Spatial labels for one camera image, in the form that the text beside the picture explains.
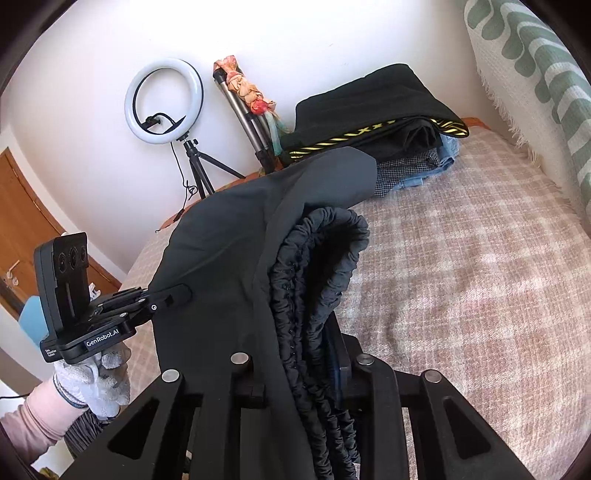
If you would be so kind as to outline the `pink sleeved left forearm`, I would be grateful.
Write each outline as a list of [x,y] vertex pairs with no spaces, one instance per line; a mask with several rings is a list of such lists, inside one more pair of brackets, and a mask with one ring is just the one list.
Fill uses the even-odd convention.
[[38,385],[25,402],[1,417],[1,433],[27,466],[63,438],[88,405],[64,390],[54,375]]

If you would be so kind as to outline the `left gloved hand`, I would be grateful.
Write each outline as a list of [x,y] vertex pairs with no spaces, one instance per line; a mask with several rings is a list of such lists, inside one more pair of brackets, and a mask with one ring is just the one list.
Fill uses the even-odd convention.
[[61,397],[78,409],[89,409],[103,420],[114,418],[130,403],[127,362],[131,350],[117,343],[77,364],[54,363],[53,384]]

